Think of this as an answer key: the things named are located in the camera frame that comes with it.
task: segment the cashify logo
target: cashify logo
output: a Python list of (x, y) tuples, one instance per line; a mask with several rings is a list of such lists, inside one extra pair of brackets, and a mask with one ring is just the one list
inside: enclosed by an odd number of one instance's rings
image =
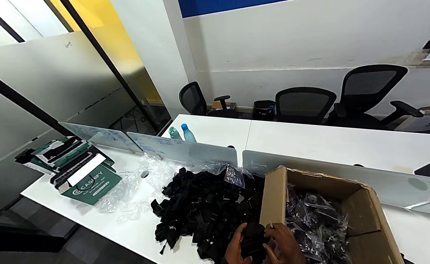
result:
[[(96, 180), (97, 178), (99, 178), (99, 176), (102, 174), (102, 171), (100, 171), (98, 174), (96, 174), (94, 177), (93, 177), (93, 180), (90, 180), (89, 182), (87, 182), (87, 183), (85, 183), (84, 184), (84, 188), (87, 188), (90, 184), (93, 184), (94, 185), (94, 180)], [(75, 189), (75, 190), (73, 190), (72, 192), (71, 192), (71, 194), (72, 195), (80, 195), (81, 193), (83, 193), (84, 191), (80, 191), (80, 190), (78, 190), (78, 189)]]

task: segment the desk surface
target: desk surface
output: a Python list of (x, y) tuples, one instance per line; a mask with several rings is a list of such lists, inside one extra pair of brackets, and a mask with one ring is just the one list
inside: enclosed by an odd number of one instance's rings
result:
[(252, 121), (246, 149), (413, 174), (430, 163), (430, 134)]
[[(181, 133), (182, 123), (188, 125), (198, 142), (235, 146), (240, 165), (242, 165), (240, 156), (246, 147), (255, 151), (343, 164), (361, 163), (367, 167), (396, 171), (403, 171), (398, 170), (398, 166), (415, 169), (421, 163), (430, 161), (430, 150), (427, 150), (430, 149), (430, 135), (427, 134), (383, 133), (351, 128), (187, 115), (178, 116), (172, 126), (178, 128)], [(166, 131), (163, 136), (169, 137), (168, 132)], [(403, 150), (383, 151), (382, 147)], [(101, 150), (114, 159), (113, 167), (117, 171), (133, 170), (132, 164), (137, 158), (136, 155), (113, 148)], [(387, 160), (389, 157), (394, 157), (393, 161), (389, 162)], [(409, 162), (407, 161), (409, 157), (415, 160)], [(21, 194), (156, 263), (202, 262), (197, 255), (196, 246), (191, 244), (191, 237), (182, 237), (175, 250), (166, 249), (165, 254), (160, 255), (159, 251), (163, 245), (154, 239), (154, 229), (159, 223), (159, 218), (153, 213), (143, 213), (139, 220), (118, 224), (116, 222), (118, 213), (98, 213), (92, 206), (61, 196), (48, 180), (46, 176), (41, 177)], [(152, 191), (153, 188), (144, 181), (137, 191), (135, 200), (145, 197)], [(392, 206), (383, 208), (400, 251), (416, 264), (430, 263), (430, 215)]]

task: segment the teal water bottle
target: teal water bottle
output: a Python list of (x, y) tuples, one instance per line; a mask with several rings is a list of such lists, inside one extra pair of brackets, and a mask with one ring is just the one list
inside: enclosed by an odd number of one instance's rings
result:
[(169, 128), (169, 136), (171, 136), (171, 138), (175, 140), (183, 140), (183, 138), (181, 138), (181, 135), (179, 135), (179, 132), (173, 126)]
[(192, 134), (192, 132), (190, 132), (190, 130), (187, 128), (187, 125), (186, 124), (182, 124), (181, 125), (181, 128), (183, 129), (183, 132), (184, 132), (184, 138), (185, 138), (185, 140), (186, 141), (190, 141), (190, 142), (197, 142), (196, 140), (195, 140), (195, 136), (194, 136), (194, 134)]

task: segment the glass wall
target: glass wall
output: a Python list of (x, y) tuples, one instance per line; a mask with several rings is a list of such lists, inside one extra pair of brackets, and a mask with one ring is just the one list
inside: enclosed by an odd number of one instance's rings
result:
[[(78, 27), (60, 0), (51, 0), (51, 3), (73, 30), (80, 30), (80, 27)], [(111, 1), (70, 0), (70, 3), (110, 57), (133, 93), (145, 106), (145, 110), (159, 126), (165, 125), (170, 120), (169, 113), (164, 107)], [(153, 128), (145, 124), (145, 117), (138, 109), (133, 109), (133, 111), (125, 115), (113, 128), (124, 131), (153, 133)]]
[[(59, 3), (0, 0), (0, 80), (57, 121), (157, 134), (169, 114), (110, 2), (72, 1), (156, 128)], [(62, 136), (0, 94), (0, 210), (41, 177), (14, 157)]]

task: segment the hand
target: hand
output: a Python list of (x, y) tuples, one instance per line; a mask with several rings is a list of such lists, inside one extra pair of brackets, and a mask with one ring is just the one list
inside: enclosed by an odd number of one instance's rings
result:
[(272, 224), (273, 228), (265, 229), (266, 237), (273, 237), (280, 250), (280, 256), (273, 252), (273, 249), (264, 244), (267, 256), (272, 264), (305, 264), (306, 258), (301, 252), (300, 245), (294, 239), (291, 230), (283, 224)]
[(236, 232), (226, 249), (225, 260), (228, 264), (252, 264), (252, 256), (248, 256), (245, 259), (242, 259), (241, 257), (241, 232), (246, 226), (247, 223), (244, 223), (236, 229)]

